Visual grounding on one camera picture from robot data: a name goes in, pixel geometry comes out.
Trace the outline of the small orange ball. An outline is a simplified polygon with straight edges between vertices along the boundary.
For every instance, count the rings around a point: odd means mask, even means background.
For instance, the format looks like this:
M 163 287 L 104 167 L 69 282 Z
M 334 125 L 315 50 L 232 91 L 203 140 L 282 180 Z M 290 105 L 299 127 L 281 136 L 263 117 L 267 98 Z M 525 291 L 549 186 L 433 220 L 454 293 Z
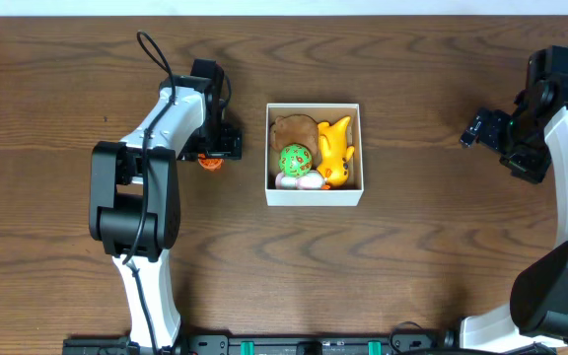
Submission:
M 204 170 L 214 172 L 222 168 L 224 160 L 220 158 L 206 158 L 203 154 L 200 154 L 198 163 Z

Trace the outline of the green numbered dice ball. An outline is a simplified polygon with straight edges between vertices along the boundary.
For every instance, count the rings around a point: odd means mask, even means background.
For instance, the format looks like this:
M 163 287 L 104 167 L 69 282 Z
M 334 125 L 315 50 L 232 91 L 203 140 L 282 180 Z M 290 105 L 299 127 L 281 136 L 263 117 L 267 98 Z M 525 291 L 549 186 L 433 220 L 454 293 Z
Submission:
M 294 143 L 283 148 L 278 164 L 285 176 L 299 178 L 312 169 L 313 156 L 307 147 Z

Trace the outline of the brown plush toy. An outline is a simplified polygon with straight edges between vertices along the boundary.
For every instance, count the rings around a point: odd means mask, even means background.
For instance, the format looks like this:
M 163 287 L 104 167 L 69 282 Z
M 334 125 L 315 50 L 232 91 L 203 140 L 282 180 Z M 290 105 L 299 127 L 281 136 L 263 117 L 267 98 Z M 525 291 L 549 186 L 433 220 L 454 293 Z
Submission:
M 281 152 L 286 146 L 300 144 L 313 156 L 318 153 L 318 124 L 308 115 L 277 116 L 269 127 L 270 147 Z

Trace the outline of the white cardboard box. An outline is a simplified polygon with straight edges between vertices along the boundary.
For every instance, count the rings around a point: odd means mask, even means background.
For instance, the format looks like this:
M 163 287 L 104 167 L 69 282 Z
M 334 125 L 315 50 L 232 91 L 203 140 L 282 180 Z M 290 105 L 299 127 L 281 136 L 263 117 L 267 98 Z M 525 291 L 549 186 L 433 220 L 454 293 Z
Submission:
M 354 156 L 348 163 L 350 177 L 343 187 L 331 190 L 286 190 L 275 187 L 275 178 L 279 173 L 277 157 L 270 148 L 268 129 L 277 116 L 307 114 L 315 121 L 328 121 L 331 124 L 343 116 L 352 117 L 347 128 L 347 141 L 355 147 Z M 360 108 L 358 104 L 301 104 L 270 103 L 266 105 L 265 146 L 264 146 L 264 192 L 268 206 L 357 206 L 363 192 L 364 164 L 362 156 L 360 129 Z

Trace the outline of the white pink duck toy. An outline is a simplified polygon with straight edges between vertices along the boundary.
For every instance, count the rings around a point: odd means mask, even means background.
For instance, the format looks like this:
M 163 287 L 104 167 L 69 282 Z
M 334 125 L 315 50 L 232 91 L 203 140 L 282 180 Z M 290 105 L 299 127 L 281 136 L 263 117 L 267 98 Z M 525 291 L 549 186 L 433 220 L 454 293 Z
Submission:
M 275 188 L 285 190 L 328 190 L 330 186 L 319 172 L 309 171 L 300 177 L 289 177 L 284 173 L 280 173 L 275 179 Z

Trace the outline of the yellow rubber duck toy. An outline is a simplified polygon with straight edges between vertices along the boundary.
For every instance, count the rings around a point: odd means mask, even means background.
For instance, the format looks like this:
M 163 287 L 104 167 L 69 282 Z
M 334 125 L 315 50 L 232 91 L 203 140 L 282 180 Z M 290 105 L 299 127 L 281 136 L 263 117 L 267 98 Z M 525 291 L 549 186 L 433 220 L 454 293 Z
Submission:
M 346 115 L 333 124 L 318 124 L 321 162 L 317 170 L 331 188 L 344 185 L 350 176 L 348 163 L 355 153 L 355 147 L 347 142 L 350 121 L 351 116 Z

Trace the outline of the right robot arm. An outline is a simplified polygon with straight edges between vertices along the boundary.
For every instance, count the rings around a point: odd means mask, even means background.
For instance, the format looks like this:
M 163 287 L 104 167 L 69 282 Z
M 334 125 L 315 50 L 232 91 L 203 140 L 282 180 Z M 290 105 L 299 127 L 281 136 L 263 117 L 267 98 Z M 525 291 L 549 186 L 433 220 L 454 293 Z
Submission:
M 530 77 L 516 110 L 482 109 L 461 143 L 481 143 L 530 182 L 555 178 L 557 229 L 552 251 L 516 278 L 509 302 L 461 322 L 459 347 L 487 353 L 568 347 L 568 74 Z

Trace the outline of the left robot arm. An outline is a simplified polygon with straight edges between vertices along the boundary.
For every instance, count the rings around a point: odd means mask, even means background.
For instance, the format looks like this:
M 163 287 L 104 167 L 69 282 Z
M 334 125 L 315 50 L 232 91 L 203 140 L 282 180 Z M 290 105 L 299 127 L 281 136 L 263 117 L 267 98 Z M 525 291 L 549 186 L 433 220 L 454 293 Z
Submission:
M 178 162 L 241 157 L 242 135 L 224 120 L 221 93 L 230 89 L 224 74 L 171 76 L 131 133 L 93 149 L 89 230 L 122 278 L 131 319 L 125 346 L 135 354 L 177 343 L 169 258 L 180 224 Z

